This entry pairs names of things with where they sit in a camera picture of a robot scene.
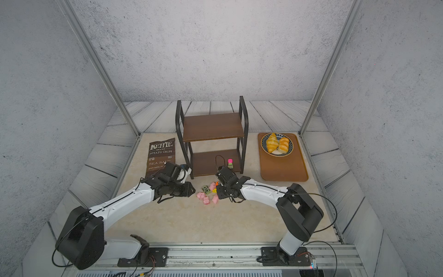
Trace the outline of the green truck pink drum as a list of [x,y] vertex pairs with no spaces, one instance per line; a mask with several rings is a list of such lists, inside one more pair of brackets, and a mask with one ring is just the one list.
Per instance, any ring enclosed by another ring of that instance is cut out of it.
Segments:
[[227,167],[228,167],[229,169],[233,169],[233,168],[234,168],[234,162],[233,162],[233,159],[228,159]]

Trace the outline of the green truck picture box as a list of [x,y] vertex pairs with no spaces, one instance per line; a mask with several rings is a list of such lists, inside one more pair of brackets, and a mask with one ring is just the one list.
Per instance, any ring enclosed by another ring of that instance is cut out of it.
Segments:
[[203,186],[202,190],[206,195],[209,195],[212,193],[212,191],[210,190],[210,188],[208,186]]

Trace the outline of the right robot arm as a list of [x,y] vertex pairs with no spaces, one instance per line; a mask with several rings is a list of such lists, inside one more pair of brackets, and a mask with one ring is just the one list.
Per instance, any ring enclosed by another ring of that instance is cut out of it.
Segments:
[[219,167],[217,194],[221,199],[236,202],[254,201],[279,211],[287,233],[279,241],[277,257],[288,264],[303,243],[308,242],[324,217],[323,210],[301,185],[276,187],[237,175],[228,167]]

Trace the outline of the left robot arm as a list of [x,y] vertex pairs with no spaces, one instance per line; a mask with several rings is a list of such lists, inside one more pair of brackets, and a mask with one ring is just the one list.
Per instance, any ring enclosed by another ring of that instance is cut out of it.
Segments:
[[118,259],[118,266],[140,267],[153,262],[149,243],[138,235],[128,239],[106,239],[106,231],[134,210],[148,203],[190,197],[195,188],[187,180],[187,165],[167,162],[164,168],[141,178],[127,192],[91,208],[73,209],[55,243],[55,251],[70,265],[85,270],[99,260]]

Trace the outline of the orange yellow dump truck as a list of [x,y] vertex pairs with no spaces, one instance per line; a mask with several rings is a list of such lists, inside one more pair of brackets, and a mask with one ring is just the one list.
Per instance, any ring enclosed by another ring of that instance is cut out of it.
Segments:
[[217,186],[219,185],[219,183],[218,182],[213,182],[213,183],[211,183],[211,185],[209,186],[209,189],[210,189],[210,191],[212,192],[212,193],[215,193],[215,194],[217,194]]

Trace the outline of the pink pig toy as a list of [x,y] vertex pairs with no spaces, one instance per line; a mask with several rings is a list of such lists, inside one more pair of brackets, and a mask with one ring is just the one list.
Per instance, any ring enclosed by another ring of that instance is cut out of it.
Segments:
[[198,198],[199,200],[203,200],[205,197],[206,197],[206,194],[205,194],[204,192],[199,192],[199,193],[197,194],[197,198]]
[[212,202],[213,202],[214,204],[217,204],[217,203],[219,202],[219,197],[218,197],[218,195],[214,195],[214,196],[213,196],[213,198],[212,198]]
[[209,189],[210,189],[210,191],[213,191],[214,189],[216,189],[216,183],[215,182],[211,183],[209,186]]
[[209,205],[210,204],[210,198],[209,197],[204,197],[203,198],[203,203],[205,204],[205,205]]

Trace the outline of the Kettle potato chips bag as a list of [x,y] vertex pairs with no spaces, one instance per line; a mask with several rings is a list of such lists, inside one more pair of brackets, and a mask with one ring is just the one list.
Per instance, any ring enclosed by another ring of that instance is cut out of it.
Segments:
[[175,138],[151,142],[148,148],[145,176],[155,174],[164,168],[167,162],[175,163]]

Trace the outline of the two-tier wooden metal shelf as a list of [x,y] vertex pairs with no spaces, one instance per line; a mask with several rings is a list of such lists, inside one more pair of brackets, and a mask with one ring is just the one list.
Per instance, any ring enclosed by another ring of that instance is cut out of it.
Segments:
[[[233,160],[235,173],[245,170],[246,149],[249,134],[249,115],[243,96],[239,97],[239,108],[236,113],[185,116],[182,102],[177,101],[175,112],[175,129],[180,143],[185,164],[191,169],[190,178],[214,175],[218,172],[217,158]],[[236,139],[236,147],[229,150],[212,150],[194,153],[192,142]]]

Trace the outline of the brown wooden tray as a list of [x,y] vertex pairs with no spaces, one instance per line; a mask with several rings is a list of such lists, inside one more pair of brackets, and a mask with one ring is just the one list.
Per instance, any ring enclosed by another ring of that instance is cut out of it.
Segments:
[[298,141],[293,133],[275,133],[278,139],[289,139],[288,152],[283,154],[278,150],[269,153],[266,140],[272,133],[258,134],[258,148],[260,154],[260,175],[265,181],[278,182],[306,182],[309,174]]

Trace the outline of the left croissant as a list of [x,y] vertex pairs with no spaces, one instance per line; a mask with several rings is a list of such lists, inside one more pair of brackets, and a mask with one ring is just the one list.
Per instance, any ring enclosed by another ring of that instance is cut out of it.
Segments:
[[279,147],[279,140],[275,133],[271,133],[268,139],[266,140],[266,150],[268,153],[273,153]]

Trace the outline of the croissant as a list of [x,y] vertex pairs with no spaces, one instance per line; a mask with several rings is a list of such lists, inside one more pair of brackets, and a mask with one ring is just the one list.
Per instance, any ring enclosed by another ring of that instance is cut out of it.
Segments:
[[287,137],[282,137],[279,140],[278,151],[282,154],[287,154],[289,151],[289,147],[290,147],[290,139]]
[[266,140],[266,150],[268,153],[273,153],[279,147],[279,140],[275,133],[271,133],[268,139]]

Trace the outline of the blue patterned plate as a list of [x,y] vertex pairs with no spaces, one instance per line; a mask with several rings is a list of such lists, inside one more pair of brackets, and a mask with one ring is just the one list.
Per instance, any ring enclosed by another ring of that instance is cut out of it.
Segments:
[[282,133],[266,133],[262,135],[259,138],[259,145],[266,154],[278,158],[289,156],[295,148],[293,140],[289,135]]

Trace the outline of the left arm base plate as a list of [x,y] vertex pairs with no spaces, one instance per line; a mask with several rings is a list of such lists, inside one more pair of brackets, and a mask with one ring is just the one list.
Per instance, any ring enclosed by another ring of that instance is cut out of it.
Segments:
[[168,258],[168,248],[141,248],[132,259],[120,258],[117,267],[165,267]]

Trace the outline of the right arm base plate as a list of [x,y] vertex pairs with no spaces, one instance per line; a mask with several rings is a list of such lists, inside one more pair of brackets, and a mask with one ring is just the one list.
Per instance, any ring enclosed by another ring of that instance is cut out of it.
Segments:
[[264,266],[312,267],[311,253],[307,248],[300,247],[293,255],[289,255],[279,247],[262,247],[261,255],[256,259]]

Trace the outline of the right aluminium frame post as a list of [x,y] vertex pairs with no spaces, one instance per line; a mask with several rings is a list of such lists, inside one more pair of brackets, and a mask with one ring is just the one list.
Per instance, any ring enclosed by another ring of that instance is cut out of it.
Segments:
[[325,69],[325,72],[324,72],[324,74],[321,78],[321,81],[317,87],[317,91],[314,94],[314,97],[311,101],[308,113],[304,119],[302,126],[301,126],[301,130],[299,131],[300,138],[302,138],[303,135],[305,134],[305,132],[308,130],[308,127],[310,125],[310,122],[311,122],[314,114],[315,114],[315,111],[317,110],[317,107],[321,102],[321,99],[326,91],[329,81],[330,81],[331,77],[333,76],[334,70],[340,60],[340,56],[346,47],[347,41],[349,40],[349,37],[352,33],[354,25],[358,19],[359,13],[361,12],[363,3],[364,3],[363,0],[355,0],[352,3],[352,6],[351,6],[351,9],[350,9],[348,16],[346,18],[345,24],[341,30],[341,33],[340,33],[339,38],[336,42],[335,48],[332,52],[330,60],[329,60],[327,67]]

